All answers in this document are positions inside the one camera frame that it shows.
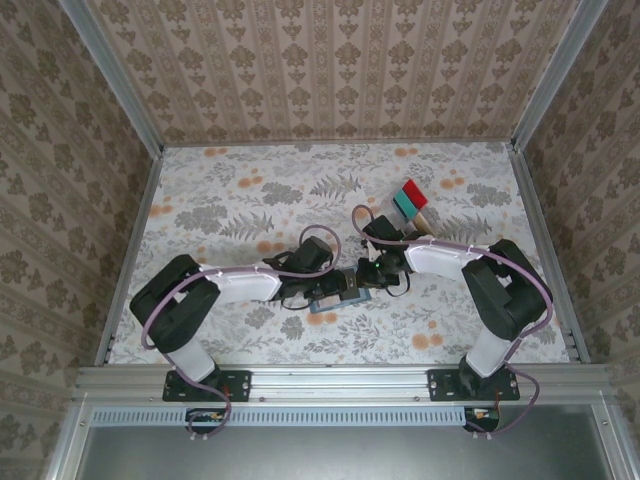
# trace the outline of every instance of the red block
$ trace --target red block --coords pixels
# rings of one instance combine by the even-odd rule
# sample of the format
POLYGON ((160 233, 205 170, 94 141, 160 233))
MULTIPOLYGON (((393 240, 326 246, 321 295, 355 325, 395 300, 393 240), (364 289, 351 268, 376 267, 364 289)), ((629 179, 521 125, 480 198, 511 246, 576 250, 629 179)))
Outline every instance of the red block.
POLYGON ((402 187, 402 190, 404 191, 404 193, 407 194, 407 197, 409 197, 409 200, 411 200, 411 203, 413 203, 413 205, 418 210, 426 207, 427 203, 429 203, 429 200, 427 200, 427 197, 424 196, 424 194, 420 191, 420 189, 415 184, 415 182, 411 179, 404 184, 404 187, 402 187))

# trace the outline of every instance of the damask wallpaper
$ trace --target damask wallpaper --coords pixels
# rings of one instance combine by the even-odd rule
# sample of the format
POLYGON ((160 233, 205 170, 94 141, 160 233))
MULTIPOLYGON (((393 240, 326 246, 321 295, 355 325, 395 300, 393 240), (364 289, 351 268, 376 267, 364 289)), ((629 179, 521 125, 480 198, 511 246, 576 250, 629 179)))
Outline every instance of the damask wallpaper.
POLYGON ((0 478, 39 478, 150 160, 56 1, 0 2, 0 478))
POLYGON ((90 0, 163 141, 507 138, 578 0, 90 0))
POLYGON ((640 438, 640 2, 611 0, 526 148, 578 318, 640 438))

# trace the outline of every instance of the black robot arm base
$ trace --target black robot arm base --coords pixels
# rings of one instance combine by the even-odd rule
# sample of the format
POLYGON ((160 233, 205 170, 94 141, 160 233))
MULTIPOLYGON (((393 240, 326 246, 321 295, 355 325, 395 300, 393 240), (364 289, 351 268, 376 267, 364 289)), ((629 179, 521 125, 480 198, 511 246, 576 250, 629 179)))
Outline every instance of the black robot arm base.
MULTIPOLYGON (((251 395, 251 372, 249 370, 218 370, 200 381, 224 393, 232 402, 248 402, 251 395)), ((164 381, 162 400, 165 402, 222 402, 217 395, 193 387, 185 382, 178 372, 170 371, 164 381)))
POLYGON ((488 378, 474 378, 471 382, 462 368, 440 368, 427 371, 429 395, 432 402, 520 400, 520 389, 514 373, 502 367, 488 378))

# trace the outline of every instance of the floral tablecloth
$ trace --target floral tablecloth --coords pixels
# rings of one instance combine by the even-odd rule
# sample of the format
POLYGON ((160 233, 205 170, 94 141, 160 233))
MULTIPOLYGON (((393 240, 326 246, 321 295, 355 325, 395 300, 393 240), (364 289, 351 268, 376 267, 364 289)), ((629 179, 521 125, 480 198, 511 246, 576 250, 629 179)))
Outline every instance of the floral tablecloth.
MULTIPOLYGON (((164 153, 109 363, 164 361, 143 350, 128 303, 176 255, 251 264, 295 249, 300 231, 320 223, 338 232, 340 264, 351 266, 366 255, 352 208, 365 203, 399 222, 391 198, 408 178, 428 197, 438 236, 476 245, 510 238, 540 270, 503 143, 172 148, 164 153)), ((316 232, 334 243, 325 233, 316 232)), ((214 306, 198 334, 223 364, 457 363, 480 327, 464 283, 415 274, 400 298, 372 291, 368 302, 324 314, 275 303, 214 306)), ((556 321, 532 337, 514 361, 568 361, 556 321)))

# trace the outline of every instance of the fern leaf pattern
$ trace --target fern leaf pattern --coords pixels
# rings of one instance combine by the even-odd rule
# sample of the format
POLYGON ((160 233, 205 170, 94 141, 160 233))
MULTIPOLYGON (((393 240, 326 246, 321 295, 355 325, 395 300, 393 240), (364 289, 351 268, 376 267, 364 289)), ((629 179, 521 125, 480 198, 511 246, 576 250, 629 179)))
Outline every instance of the fern leaf pattern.
POLYGON ((267 217, 266 213, 260 217, 258 214, 251 212, 249 216, 240 214, 229 220, 229 223, 220 230, 220 235, 232 238, 241 238, 243 240, 255 240, 261 233, 266 233, 273 229, 272 217, 267 217))

